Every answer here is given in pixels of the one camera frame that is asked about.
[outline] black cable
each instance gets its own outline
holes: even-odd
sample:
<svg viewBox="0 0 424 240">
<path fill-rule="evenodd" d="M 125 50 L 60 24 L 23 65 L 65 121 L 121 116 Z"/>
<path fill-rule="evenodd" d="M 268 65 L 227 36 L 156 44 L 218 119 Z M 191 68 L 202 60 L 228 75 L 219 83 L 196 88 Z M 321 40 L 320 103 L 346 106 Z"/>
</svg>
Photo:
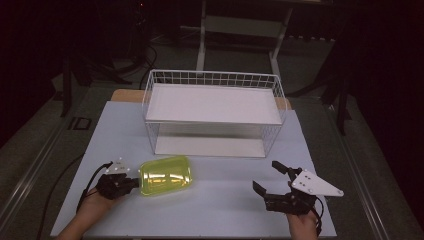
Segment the black cable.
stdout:
<svg viewBox="0 0 424 240">
<path fill-rule="evenodd" d="M 141 85 L 143 84 L 143 82 L 144 82 L 144 79 L 146 78 L 146 76 L 147 76 L 147 74 L 150 72 L 150 70 L 152 70 L 152 69 L 154 69 L 154 68 L 156 68 L 156 66 L 155 66 L 155 62 L 156 62 L 156 59 L 157 59 L 157 56 L 158 56 L 158 52 L 156 51 L 156 49 L 154 49 L 152 46 L 150 46 L 150 45 L 148 45 L 147 46 L 148 48 L 150 48 L 150 49 L 152 49 L 152 51 L 153 51 L 153 53 L 155 54 L 154 55 L 154 57 L 153 57 L 153 61 L 151 61 L 150 62 L 150 60 L 148 60 L 148 58 L 146 57 L 146 62 L 147 62 L 147 64 L 149 65 L 149 67 L 146 69 L 146 72 L 143 74 L 143 76 L 141 77 L 141 79 L 140 79 L 140 84 L 139 84 L 139 86 L 138 86 L 138 89 L 139 90 L 141 90 Z"/>
<path fill-rule="evenodd" d="M 97 4 L 97 1 L 94 1 L 94 4 L 96 6 L 97 17 L 98 17 L 99 20 L 101 20 L 102 16 L 100 14 L 100 10 L 99 10 L 100 8 Z M 142 16 L 141 10 L 140 10 L 140 2 L 138 2 L 134 6 L 136 6 L 138 8 L 138 12 L 135 12 L 135 16 L 136 16 L 135 17 L 135 23 L 133 23 L 132 27 L 131 27 L 132 30 L 131 30 L 131 35 L 130 35 L 130 43 L 129 43 L 129 46 L 128 46 L 126 57 L 128 57 L 128 53 L 131 50 L 134 32 L 137 31 L 138 23 L 143 22 L 143 20 L 144 20 L 144 17 Z M 122 68 L 114 69 L 114 68 L 110 68 L 108 66 L 105 66 L 103 64 L 99 64 L 99 65 L 106 68 L 107 70 L 109 70 L 112 73 L 115 73 L 117 75 L 121 75 L 121 74 L 126 74 L 128 72 L 136 70 L 137 68 L 139 68 L 143 64 L 143 62 L 144 62 L 144 58 L 141 55 L 139 55 L 139 56 L 135 56 L 135 59 L 134 59 L 132 64 L 130 64 L 129 66 L 122 67 Z"/>
<path fill-rule="evenodd" d="M 94 191 L 94 192 L 92 192 L 92 193 L 90 193 L 90 194 L 86 195 L 86 196 L 85 196 L 85 198 L 87 198 L 87 197 L 89 197 L 89 196 L 91 196 L 91 195 L 93 195 L 93 194 L 95 194 L 95 193 L 98 193 L 98 191 Z"/>
<path fill-rule="evenodd" d="M 321 203 L 321 215 L 319 217 L 322 218 L 322 215 L 324 215 L 324 203 L 322 203 L 322 201 L 321 201 L 321 199 L 319 199 L 319 197 L 317 197 L 317 199 Z"/>
<path fill-rule="evenodd" d="M 315 208 L 311 207 L 311 211 L 317 217 L 316 229 L 317 229 L 317 236 L 319 236 L 319 234 L 321 233 L 321 230 L 322 230 L 322 228 L 321 228 L 322 227 L 321 217 L 318 215 L 318 212 L 317 212 L 317 210 L 315 210 Z"/>
<path fill-rule="evenodd" d="M 84 153 L 81 154 L 80 156 L 78 156 L 77 158 L 73 159 L 68 166 L 66 166 L 66 168 L 60 173 L 59 177 L 56 179 L 56 181 L 54 182 L 52 188 L 50 189 L 49 195 L 47 197 L 46 203 L 44 204 L 44 209 L 43 209 L 43 216 L 41 218 L 41 222 L 40 222 L 40 226 L 38 227 L 38 233 L 37 233 L 37 240 L 41 239 L 41 234 L 43 232 L 43 227 L 44 227 L 44 220 L 46 218 L 46 214 L 47 214 L 47 207 L 49 206 L 49 202 L 50 202 L 50 198 L 53 194 L 54 189 L 56 188 L 57 183 L 59 182 L 59 180 L 62 178 L 62 176 L 65 174 L 65 172 L 73 165 L 75 164 L 78 160 L 80 160 L 82 157 L 84 156 Z"/>
<path fill-rule="evenodd" d="M 103 168 L 109 168 L 112 164 L 113 164 L 113 162 L 103 164 L 102 166 L 97 168 L 97 170 L 94 172 L 93 176 L 91 176 L 91 179 L 87 184 L 87 187 L 82 191 L 80 200 L 79 200 L 78 205 L 77 205 L 77 212 L 78 212 L 79 208 L 81 207 L 82 201 L 84 201 L 84 198 L 87 196 L 87 192 L 90 190 L 90 186 L 91 186 L 91 183 L 93 182 L 94 178 L 97 176 L 97 174 L 100 172 L 100 170 L 102 170 Z"/>
<path fill-rule="evenodd" d="M 92 61 L 90 58 L 88 58 L 87 56 L 81 54 L 81 53 L 74 53 L 75 56 L 78 59 L 81 59 L 86 65 L 91 66 L 91 68 L 96 71 L 99 72 L 101 74 L 103 74 L 104 76 L 108 77 L 109 79 L 113 80 L 116 83 L 119 84 L 132 84 L 129 81 L 126 81 L 122 78 L 120 78 L 117 74 L 111 72 L 108 68 L 106 68 L 104 65 L 99 64 L 97 62 Z"/>
</svg>

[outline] cable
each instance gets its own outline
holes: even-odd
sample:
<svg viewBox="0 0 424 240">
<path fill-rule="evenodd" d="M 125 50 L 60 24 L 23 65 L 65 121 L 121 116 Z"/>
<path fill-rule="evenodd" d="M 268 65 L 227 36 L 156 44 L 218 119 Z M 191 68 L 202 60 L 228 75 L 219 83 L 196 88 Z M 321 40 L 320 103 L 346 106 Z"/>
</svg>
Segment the cable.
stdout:
<svg viewBox="0 0 424 240">
<path fill-rule="evenodd" d="M 81 207 L 81 204 L 84 201 L 84 198 L 87 197 L 87 192 L 88 192 L 88 190 L 90 190 L 90 186 L 91 186 L 91 183 L 93 182 L 94 178 L 97 176 L 97 174 L 100 172 L 100 170 L 102 170 L 103 168 L 109 168 L 112 164 L 113 164 L 113 162 L 103 164 L 102 166 L 97 168 L 97 170 L 94 172 L 93 176 L 91 176 L 91 179 L 87 184 L 87 187 L 81 193 L 81 197 L 80 197 L 80 200 L 79 200 L 78 205 L 77 205 L 77 212 L 78 212 L 79 208 Z"/>
<path fill-rule="evenodd" d="M 139 86 L 138 86 L 138 89 L 139 89 L 139 90 L 141 90 L 141 85 L 143 84 L 144 78 L 146 78 L 146 76 L 147 76 L 147 74 L 150 72 L 150 70 L 152 70 L 152 69 L 156 68 L 156 66 L 155 66 L 155 62 L 156 62 L 156 59 L 157 59 L 157 56 L 158 56 L 158 52 L 156 51 L 156 49 L 154 49 L 154 48 L 153 48 L 152 46 L 150 46 L 150 45 L 148 45 L 147 47 L 148 47 L 148 48 L 150 48 L 150 49 L 153 51 L 153 53 L 154 53 L 154 57 L 153 57 L 153 61 L 152 61 L 152 62 L 150 62 L 150 60 L 146 57 L 146 62 L 147 62 L 147 64 L 149 65 L 149 67 L 147 68 L 146 72 L 143 74 L 143 76 L 142 76 L 142 77 L 141 77 L 141 79 L 140 79 L 140 84 L 139 84 Z"/>
<path fill-rule="evenodd" d="M 183 39 L 189 38 L 189 37 L 191 37 L 191 36 L 193 36 L 193 35 L 195 35 L 195 34 L 197 34 L 197 33 L 200 33 L 200 30 L 194 30 L 194 31 L 193 31 L 193 32 L 191 32 L 191 33 L 187 33 L 186 35 L 179 37 L 179 38 L 178 38 L 178 40 L 183 40 Z M 154 37 L 154 38 L 150 39 L 150 42 L 151 42 L 151 43 L 154 43 L 154 44 L 160 44 L 160 45 L 169 45 L 169 44 L 173 44 L 173 43 L 175 43 L 175 42 L 174 42 L 174 41 L 172 41 L 172 40 L 168 40 L 168 41 L 158 41 L 158 40 L 159 40 L 159 39 L 161 39 L 161 38 L 166 38 L 165 34 L 160 34 L 159 36 L 157 36 L 157 37 Z"/>
<path fill-rule="evenodd" d="M 322 218 L 322 215 L 324 215 L 324 203 L 322 203 L 322 201 L 321 201 L 321 199 L 319 199 L 319 197 L 317 197 L 317 199 L 321 203 L 321 215 L 319 217 Z"/>
<path fill-rule="evenodd" d="M 95 194 L 95 193 L 98 193 L 98 191 L 94 191 L 94 192 L 92 192 L 92 193 L 90 193 L 90 194 L 86 195 L 86 196 L 85 196 L 85 198 L 88 198 L 89 196 L 91 196 L 91 195 L 93 195 L 93 194 Z"/>
<path fill-rule="evenodd" d="M 44 220 L 46 218 L 46 213 L 47 213 L 47 207 L 49 206 L 49 202 L 50 202 L 50 198 L 53 195 L 53 191 L 56 188 L 57 183 L 59 182 L 59 180 L 62 178 L 62 176 L 65 174 L 65 172 L 73 165 L 75 164 L 78 160 L 80 160 L 82 157 L 84 156 L 84 153 L 81 154 L 80 156 L 78 156 L 77 158 L 73 159 L 68 166 L 66 166 L 66 168 L 60 173 L 59 177 L 56 179 L 56 181 L 54 182 L 52 188 L 50 189 L 49 195 L 47 197 L 46 203 L 44 204 L 44 209 L 43 209 L 43 216 L 41 218 L 41 222 L 40 222 L 40 226 L 38 227 L 38 233 L 37 233 L 37 240 L 41 239 L 41 233 L 43 232 L 43 227 L 44 227 Z"/>
<path fill-rule="evenodd" d="M 102 15 L 100 13 L 100 8 L 98 6 L 97 1 L 94 1 L 96 11 L 97 11 L 97 17 L 99 21 L 102 21 Z M 134 22 L 131 25 L 131 34 L 130 34 L 130 42 L 126 51 L 125 56 L 128 57 L 129 52 L 132 50 L 132 46 L 134 45 L 134 41 L 137 41 L 136 43 L 141 44 L 142 46 L 144 44 L 148 44 L 148 39 L 143 38 L 143 34 L 147 36 L 149 33 L 149 27 L 150 27 L 150 15 L 145 13 L 143 8 L 146 8 L 150 5 L 149 1 L 146 1 L 146 4 L 142 4 L 142 1 L 136 0 L 135 2 L 132 2 L 129 6 L 130 9 L 135 8 L 134 12 Z M 142 53 L 135 53 L 136 56 L 132 58 L 132 64 L 128 66 L 124 66 L 121 68 L 113 68 L 106 66 L 101 63 L 97 63 L 95 61 L 86 62 L 89 67 L 91 66 L 91 70 L 101 73 L 105 75 L 106 77 L 112 79 L 113 81 L 120 83 L 120 84 L 131 84 L 131 82 L 127 82 L 120 78 L 120 75 L 127 74 L 125 77 L 131 76 L 135 74 L 138 68 L 140 68 L 145 60 L 145 57 Z"/>
<path fill-rule="evenodd" d="M 317 229 L 317 236 L 319 236 L 319 234 L 321 233 L 321 227 L 322 227 L 322 221 L 321 221 L 321 217 L 318 215 L 317 210 L 315 210 L 315 208 L 311 208 L 311 211 L 315 214 L 315 216 L 317 217 L 317 223 L 316 223 L 316 229 Z"/>
</svg>

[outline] metal stand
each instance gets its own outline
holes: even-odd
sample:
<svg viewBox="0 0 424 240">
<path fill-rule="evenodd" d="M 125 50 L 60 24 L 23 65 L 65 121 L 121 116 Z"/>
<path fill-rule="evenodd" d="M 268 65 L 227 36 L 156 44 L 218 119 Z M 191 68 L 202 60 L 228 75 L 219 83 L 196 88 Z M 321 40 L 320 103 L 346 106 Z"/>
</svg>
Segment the metal stand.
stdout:
<svg viewBox="0 0 424 240">
<path fill-rule="evenodd" d="M 363 58 L 364 49 L 366 49 L 364 46 L 367 44 L 367 36 L 362 30 L 364 20 L 358 16 L 353 17 L 354 13 L 349 13 L 351 16 L 344 24 L 343 31 L 339 34 L 314 82 L 286 94 L 287 97 L 299 97 L 318 87 L 326 86 L 321 95 L 321 101 L 323 104 L 331 105 L 339 97 L 336 121 L 342 135 L 345 135 L 344 120 L 347 115 L 346 101 L 349 85 L 354 79 L 355 66 Z"/>
<path fill-rule="evenodd" d="M 281 44 L 283 43 L 292 11 L 293 8 L 289 8 L 287 10 L 283 22 L 212 16 L 206 14 L 206 0 L 203 0 L 202 19 L 200 22 L 200 47 L 199 54 L 197 56 L 196 71 L 204 70 L 206 55 L 206 31 L 211 31 L 251 36 L 275 37 L 277 39 L 277 43 L 274 50 L 270 51 L 269 59 L 272 73 L 278 75 L 281 78 L 277 56 L 280 51 Z"/>
<path fill-rule="evenodd" d="M 63 60 L 63 107 L 61 117 L 65 117 L 72 106 L 72 73 L 69 57 Z"/>
</svg>

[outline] wire basket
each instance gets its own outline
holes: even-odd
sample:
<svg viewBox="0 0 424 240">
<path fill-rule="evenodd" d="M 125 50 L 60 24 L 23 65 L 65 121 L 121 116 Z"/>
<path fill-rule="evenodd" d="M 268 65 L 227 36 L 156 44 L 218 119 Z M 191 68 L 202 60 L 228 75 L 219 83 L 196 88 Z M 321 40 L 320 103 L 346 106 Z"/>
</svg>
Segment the wire basket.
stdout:
<svg viewBox="0 0 424 240">
<path fill-rule="evenodd" d="M 195 86 L 199 89 L 214 88 L 219 91 L 227 89 L 232 91 L 266 91 L 273 96 L 272 102 L 275 106 L 278 117 L 278 124 L 260 124 L 252 122 L 215 122 L 211 121 L 180 121 L 169 119 L 154 119 L 149 118 L 149 111 L 152 111 L 152 97 L 154 97 L 154 89 L 159 86 Z M 191 102 L 196 102 L 199 96 L 193 96 Z M 161 108 L 164 104 L 155 105 L 156 108 Z M 266 157 L 272 148 L 272 145 L 284 123 L 287 110 L 287 101 L 284 96 L 280 78 L 272 74 L 257 74 L 257 73 L 239 73 L 239 72 L 214 72 L 214 71 L 178 71 L 178 70 L 152 70 L 150 71 L 148 82 L 143 97 L 143 118 L 146 124 L 146 129 L 152 150 L 156 154 L 183 154 L 183 155 L 206 155 L 206 156 L 231 156 L 231 157 Z M 199 140 L 204 140 L 205 144 L 218 144 L 219 147 L 227 150 L 222 152 L 214 152 L 212 146 L 205 146 L 204 152 L 196 152 L 189 150 L 186 146 L 185 150 L 170 150 L 163 151 L 164 147 L 158 147 L 158 142 L 163 144 L 164 140 L 161 136 L 172 133 L 173 136 L 190 136 L 195 140 L 193 143 L 199 143 Z M 242 142 L 248 142 L 254 139 L 261 142 L 261 150 L 258 153 L 233 153 L 233 151 L 243 151 L 243 149 L 251 148 L 248 145 L 243 146 Z M 166 149 L 172 149 L 174 145 L 182 145 L 184 141 L 168 142 Z"/>
</svg>

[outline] wire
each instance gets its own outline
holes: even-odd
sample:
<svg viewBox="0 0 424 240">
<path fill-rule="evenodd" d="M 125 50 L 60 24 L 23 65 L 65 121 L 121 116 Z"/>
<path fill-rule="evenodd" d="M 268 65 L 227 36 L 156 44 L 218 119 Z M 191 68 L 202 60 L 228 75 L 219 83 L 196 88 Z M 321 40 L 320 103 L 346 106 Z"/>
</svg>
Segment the wire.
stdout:
<svg viewBox="0 0 424 240">
<path fill-rule="evenodd" d="M 189 37 L 191 37 L 191 36 L 193 36 L 193 35 L 195 35 L 197 33 L 200 33 L 200 30 L 194 30 L 191 33 L 187 33 L 186 35 L 179 37 L 178 40 L 183 40 L 183 39 L 189 38 Z M 161 45 L 169 45 L 169 44 L 175 43 L 172 40 L 159 41 L 161 38 L 166 38 L 165 34 L 160 34 L 159 36 L 150 39 L 150 42 L 151 43 L 154 43 L 154 44 L 161 44 Z"/>
<path fill-rule="evenodd" d="M 59 182 L 59 180 L 62 178 L 62 176 L 65 174 L 65 172 L 73 165 L 75 164 L 78 160 L 80 160 L 82 157 L 84 156 L 84 153 L 79 155 L 77 158 L 73 159 L 68 166 L 66 166 L 66 168 L 60 173 L 59 177 L 56 179 L 56 181 L 54 182 L 52 188 L 50 189 L 49 195 L 47 197 L 46 203 L 44 204 L 44 209 L 43 209 L 43 216 L 41 218 L 41 222 L 40 222 L 40 226 L 38 227 L 38 233 L 37 233 L 37 240 L 41 239 L 41 234 L 43 232 L 43 227 L 44 227 L 44 220 L 46 218 L 46 214 L 47 214 L 47 208 L 49 206 L 49 202 L 51 199 L 51 196 L 53 195 L 53 191 L 56 188 L 57 183 Z"/>
<path fill-rule="evenodd" d="M 77 205 L 77 212 L 78 212 L 79 208 L 81 207 L 81 204 L 84 201 L 84 198 L 87 196 L 87 192 L 88 192 L 88 190 L 90 190 L 90 186 L 91 186 L 91 183 L 93 182 L 94 178 L 97 176 L 97 174 L 100 172 L 100 170 L 102 170 L 103 168 L 109 168 L 112 164 L 113 164 L 113 162 L 103 164 L 102 166 L 97 168 L 97 170 L 94 172 L 93 176 L 91 176 L 91 179 L 87 184 L 87 187 L 82 191 L 80 200 L 79 200 L 78 205 Z"/>
<path fill-rule="evenodd" d="M 157 59 L 157 56 L 158 56 L 158 52 L 156 51 L 156 49 L 155 49 L 155 48 L 153 48 L 153 47 L 152 47 L 152 46 L 150 46 L 150 45 L 148 45 L 147 47 L 148 47 L 148 48 L 150 48 L 150 49 L 153 51 L 153 53 L 154 53 L 154 57 L 153 57 L 153 61 L 151 61 L 151 62 L 150 62 L 150 60 L 146 57 L 146 62 L 147 62 L 147 64 L 149 65 L 149 67 L 147 68 L 146 72 L 143 74 L 143 76 L 142 76 L 142 77 L 141 77 L 141 79 L 140 79 L 140 84 L 139 84 L 139 86 L 138 86 L 138 89 L 139 89 L 139 90 L 141 90 L 141 85 L 143 84 L 143 81 L 144 81 L 144 79 L 146 78 L 147 74 L 150 72 L 150 70 L 152 70 L 152 69 L 156 68 L 156 66 L 155 66 L 155 62 L 156 62 L 156 59 Z"/>
<path fill-rule="evenodd" d="M 101 15 L 101 12 L 100 12 L 100 8 L 98 6 L 97 1 L 94 1 L 94 4 L 95 4 L 95 7 L 96 7 L 96 12 L 97 12 L 98 19 L 100 21 L 103 21 L 102 15 Z M 142 8 L 145 5 L 150 5 L 150 3 L 143 5 L 141 3 L 141 1 L 137 0 L 136 2 L 133 2 L 131 4 L 131 6 L 129 6 L 129 9 L 130 10 L 135 7 L 136 8 L 136 11 L 134 13 L 134 16 L 135 16 L 134 17 L 134 22 L 131 24 L 131 33 L 130 33 L 130 36 L 129 36 L 130 37 L 130 41 L 129 41 L 129 45 L 128 45 L 128 48 L 127 48 L 127 51 L 126 51 L 126 54 L 125 54 L 126 57 L 129 56 L 129 53 L 132 50 L 132 47 L 133 47 L 134 41 L 135 41 L 134 37 L 137 38 L 137 42 L 140 40 L 141 41 L 141 44 L 142 45 L 144 44 L 143 43 L 143 38 L 140 37 L 140 36 L 138 36 L 138 35 L 136 36 L 135 33 L 137 31 L 139 31 L 141 33 L 146 34 L 145 32 L 148 31 L 148 27 L 149 27 L 148 24 L 150 24 L 150 21 L 148 19 L 150 19 L 150 16 L 145 16 L 145 14 L 143 13 Z M 95 72 L 102 73 L 105 76 L 107 76 L 109 78 L 112 78 L 112 79 L 114 79 L 114 76 L 113 75 L 116 75 L 116 77 L 119 78 L 119 75 L 127 74 L 125 77 L 128 77 L 128 76 L 131 76 L 131 75 L 135 74 L 136 72 L 138 72 L 139 70 L 137 70 L 137 69 L 139 69 L 141 67 L 141 65 L 143 64 L 143 62 L 144 62 L 144 57 L 142 56 L 142 54 L 139 54 L 137 56 L 134 56 L 133 63 L 130 64 L 129 66 L 125 66 L 125 67 L 118 68 L 118 69 L 115 69 L 113 67 L 109 67 L 109 66 L 106 66 L 104 64 L 100 64 L 100 63 L 97 63 L 97 62 L 94 62 L 93 61 L 92 64 L 97 64 L 98 66 L 91 67 L 91 70 L 92 71 L 95 71 Z M 125 82 L 120 81 L 117 78 L 115 78 L 114 81 L 115 82 L 118 82 L 118 83 L 125 83 Z"/>
<path fill-rule="evenodd" d="M 321 233 L 321 227 L 322 227 L 322 221 L 321 221 L 321 217 L 318 215 L 317 211 L 315 210 L 315 208 L 311 208 L 311 211 L 315 214 L 315 216 L 317 217 L 317 223 L 316 223 L 316 229 L 317 229 L 317 236 L 319 236 L 319 234 Z"/>
<path fill-rule="evenodd" d="M 91 196 L 91 195 L 93 195 L 93 194 L 95 194 L 95 193 L 98 193 L 98 191 L 94 191 L 94 192 L 92 192 L 92 193 L 90 193 L 90 194 L 86 195 L 84 198 L 88 198 L 89 196 Z"/>
<path fill-rule="evenodd" d="M 321 201 L 321 199 L 319 199 L 319 197 L 317 197 L 317 199 L 321 203 L 321 215 L 319 217 L 322 218 L 322 215 L 324 215 L 324 203 L 322 203 L 322 201 Z"/>
</svg>

